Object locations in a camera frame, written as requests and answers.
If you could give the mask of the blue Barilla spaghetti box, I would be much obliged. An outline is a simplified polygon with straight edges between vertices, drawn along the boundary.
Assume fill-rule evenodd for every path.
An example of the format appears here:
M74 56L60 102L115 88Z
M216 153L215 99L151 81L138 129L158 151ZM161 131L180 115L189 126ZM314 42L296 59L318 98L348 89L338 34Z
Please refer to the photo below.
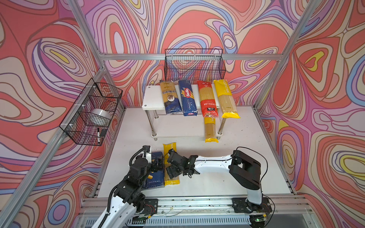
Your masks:
M179 80L179 91L182 102L182 112L184 116L196 116L198 110L196 107L192 86L188 80Z

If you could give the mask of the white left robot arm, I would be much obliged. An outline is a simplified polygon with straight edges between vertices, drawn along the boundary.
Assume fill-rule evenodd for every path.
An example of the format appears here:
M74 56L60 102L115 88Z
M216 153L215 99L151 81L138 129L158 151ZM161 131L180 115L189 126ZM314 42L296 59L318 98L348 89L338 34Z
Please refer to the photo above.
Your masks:
M162 160L144 145L129 160L129 171L110 191L107 207L94 223L94 228L121 228L127 222L147 220L157 213L158 200L146 199L142 193L150 172L162 170Z

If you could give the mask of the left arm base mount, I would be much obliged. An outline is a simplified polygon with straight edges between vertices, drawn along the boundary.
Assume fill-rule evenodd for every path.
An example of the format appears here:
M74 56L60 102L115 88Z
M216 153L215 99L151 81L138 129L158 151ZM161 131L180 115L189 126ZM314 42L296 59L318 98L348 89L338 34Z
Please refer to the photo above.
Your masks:
M136 212L142 214L145 217L152 216L158 211L158 199L143 199L137 202Z

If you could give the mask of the blue Ankara spaghetti bag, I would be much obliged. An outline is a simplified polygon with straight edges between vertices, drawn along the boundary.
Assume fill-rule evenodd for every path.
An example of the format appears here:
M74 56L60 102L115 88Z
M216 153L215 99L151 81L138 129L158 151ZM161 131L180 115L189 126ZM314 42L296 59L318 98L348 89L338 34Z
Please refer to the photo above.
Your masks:
M182 108L178 99L173 81L160 81L163 104L167 115L182 114Z

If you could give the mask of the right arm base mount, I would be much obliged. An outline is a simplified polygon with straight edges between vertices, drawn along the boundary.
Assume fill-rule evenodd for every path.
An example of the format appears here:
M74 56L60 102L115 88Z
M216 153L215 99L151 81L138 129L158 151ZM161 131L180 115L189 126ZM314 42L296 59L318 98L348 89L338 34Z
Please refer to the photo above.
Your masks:
M267 197L262 198L260 205L250 203L247 198L232 198L232 207L235 213L264 213L270 214L272 207Z

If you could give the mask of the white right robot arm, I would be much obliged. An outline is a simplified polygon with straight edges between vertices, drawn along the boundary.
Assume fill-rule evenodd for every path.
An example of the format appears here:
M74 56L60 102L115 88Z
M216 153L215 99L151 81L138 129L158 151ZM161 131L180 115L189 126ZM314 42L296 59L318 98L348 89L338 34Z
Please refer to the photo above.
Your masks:
M203 173L229 173L247 190L247 202L257 206L262 204L261 164L240 150L234 150L233 154L223 157L191 155L186 158L170 149L167 163L170 165L166 171L171 179L180 175L192 177Z

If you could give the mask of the red spaghetti bag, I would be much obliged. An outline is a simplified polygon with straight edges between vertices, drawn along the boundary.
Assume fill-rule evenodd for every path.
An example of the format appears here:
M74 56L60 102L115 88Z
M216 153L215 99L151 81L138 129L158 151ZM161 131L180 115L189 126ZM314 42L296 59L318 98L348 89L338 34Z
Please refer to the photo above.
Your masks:
M204 117L218 118L218 110L214 98L212 84L205 81L197 81L201 110Z

